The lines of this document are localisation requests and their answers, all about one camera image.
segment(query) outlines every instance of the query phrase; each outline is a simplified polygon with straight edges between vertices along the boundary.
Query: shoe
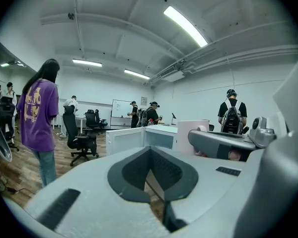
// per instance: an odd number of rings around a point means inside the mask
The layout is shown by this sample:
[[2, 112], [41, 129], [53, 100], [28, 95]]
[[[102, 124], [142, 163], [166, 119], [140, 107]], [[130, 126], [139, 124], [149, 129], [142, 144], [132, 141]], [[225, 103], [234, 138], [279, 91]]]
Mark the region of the shoe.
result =
[[1, 176], [0, 177], [0, 180], [2, 181], [3, 184], [6, 184], [7, 183], [7, 180], [4, 176]]
[[3, 183], [0, 182], [0, 192], [5, 191], [5, 186]]

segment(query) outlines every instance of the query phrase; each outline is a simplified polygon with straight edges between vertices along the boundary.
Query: black pants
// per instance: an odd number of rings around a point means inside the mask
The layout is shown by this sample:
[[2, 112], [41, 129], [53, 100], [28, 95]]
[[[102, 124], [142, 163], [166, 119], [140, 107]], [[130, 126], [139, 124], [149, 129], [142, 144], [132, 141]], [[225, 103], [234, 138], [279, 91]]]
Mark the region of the black pants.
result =
[[137, 118], [136, 120], [131, 120], [131, 128], [136, 128], [138, 124], [139, 119]]

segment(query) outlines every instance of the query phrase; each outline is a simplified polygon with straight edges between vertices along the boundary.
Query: fluorescent light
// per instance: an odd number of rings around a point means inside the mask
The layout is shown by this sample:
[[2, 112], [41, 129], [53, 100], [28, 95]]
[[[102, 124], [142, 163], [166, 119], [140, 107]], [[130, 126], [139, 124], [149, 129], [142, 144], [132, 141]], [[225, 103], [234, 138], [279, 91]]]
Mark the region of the fluorescent light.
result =
[[169, 6], [167, 10], [164, 11], [164, 14], [181, 26], [185, 31], [187, 31], [187, 33], [191, 35], [191, 37], [200, 45], [200, 47], [208, 44], [200, 32], [191, 24], [191, 22], [175, 8]]
[[77, 59], [73, 59], [73, 62], [74, 63], [82, 63], [82, 64], [87, 64], [87, 65], [97, 66], [97, 67], [103, 67], [103, 64], [101, 64], [100, 62], [77, 60]]
[[147, 77], [145, 75], [141, 75], [139, 73], [136, 73], [136, 72], [133, 72], [133, 71], [130, 71], [130, 70], [127, 70], [127, 69], [125, 69], [125, 73], [131, 74], [131, 75], [134, 75], [134, 76], [137, 76], [137, 77], [142, 77], [144, 79], [150, 79], [149, 77]]

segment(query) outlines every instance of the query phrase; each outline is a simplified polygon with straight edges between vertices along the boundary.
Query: office chair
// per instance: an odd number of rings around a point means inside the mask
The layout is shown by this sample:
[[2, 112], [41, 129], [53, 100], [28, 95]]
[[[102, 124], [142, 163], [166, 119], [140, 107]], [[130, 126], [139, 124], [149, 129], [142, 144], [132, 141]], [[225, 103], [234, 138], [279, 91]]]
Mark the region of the office chair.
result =
[[65, 113], [63, 114], [63, 121], [68, 132], [68, 147], [71, 149], [77, 149], [79, 152], [72, 152], [71, 156], [74, 157], [74, 154], [77, 154], [70, 166], [73, 166], [73, 163], [81, 157], [84, 157], [87, 161], [89, 158], [87, 155], [92, 154], [93, 156], [99, 157], [97, 153], [97, 144], [95, 135], [78, 135], [78, 130], [75, 122], [74, 115], [74, 106], [65, 107]]
[[13, 141], [14, 128], [12, 126], [12, 119], [14, 110], [15, 106], [12, 104], [12, 98], [2, 97], [0, 100], [0, 129], [9, 148], [19, 151], [19, 148], [15, 146]]
[[96, 128], [100, 127], [100, 123], [96, 122], [94, 110], [91, 110], [91, 109], [87, 110], [87, 112], [85, 113], [85, 116], [86, 116], [86, 127], [90, 128], [92, 132], [97, 133], [99, 135], [99, 133], [96, 131]]
[[105, 126], [108, 125], [108, 123], [106, 123], [106, 119], [100, 119], [99, 118], [99, 110], [95, 109], [95, 118], [96, 118], [96, 123], [99, 124], [99, 128], [103, 129]]

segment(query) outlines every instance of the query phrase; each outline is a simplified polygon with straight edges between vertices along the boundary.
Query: man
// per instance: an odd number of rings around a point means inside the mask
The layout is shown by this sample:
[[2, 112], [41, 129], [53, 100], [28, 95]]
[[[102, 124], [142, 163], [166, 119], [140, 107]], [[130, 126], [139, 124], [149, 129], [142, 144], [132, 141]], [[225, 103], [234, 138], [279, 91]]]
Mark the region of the man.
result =
[[158, 121], [162, 120], [162, 117], [159, 117], [156, 109], [160, 108], [157, 102], [151, 102], [150, 107], [146, 110], [147, 113], [147, 125], [150, 119], [152, 119], [153, 124], [158, 124]]
[[13, 84], [11, 82], [9, 82], [7, 85], [7, 90], [1, 94], [1, 97], [5, 96], [5, 97], [9, 97], [9, 98], [12, 98], [12, 104], [14, 105], [14, 112], [13, 112], [13, 117], [12, 117], [12, 127], [13, 129], [15, 128], [15, 116], [16, 116], [16, 103], [17, 103], [17, 100], [16, 100], [16, 94], [15, 92], [13, 91]]
[[[63, 107], [69, 107], [69, 106], [74, 106], [74, 114], [76, 111], [78, 111], [78, 102], [76, 101], [76, 96], [73, 95], [71, 99], [67, 99], [64, 104]], [[60, 135], [61, 138], [66, 138], [66, 127], [65, 124], [63, 122], [63, 126], [62, 126], [62, 134]]]
[[137, 116], [138, 106], [135, 101], [131, 102], [130, 105], [133, 106], [133, 111], [131, 113], [128, 113], [127, 115], [133, 116], [131, 119], [131, 128], [136, 128], [137, 123], [139, 121], [138, 116]]
[[[234, 91], [234, 89], [229, 89], [227, 92], [226, 92], [226, 96], [228, 97], [228, 100], [231, 104], [232, 107], [235, 107], [236, 103], [237, 103], [237, 93]], [[220, 110], [219, 110], [219, 114], [218, 114], [218, 117], [219, 117], [219, 123], [222, 124], [223, 122], [223, 117], [225, 115], [225, 112], [228, 110], [227, 108], [227, 105], [225, 102], [223, 102], [220, 106]], [[242, 102], [239, 106], [239, 109], [240, 111], [240, 114], [242, 116], [242, 123], [243, 123], [243, 127], [245, 127], [246, 125], [246, 118], [247, 118], [247, 111], [246, 111], [246, 106], [245, 104]]]

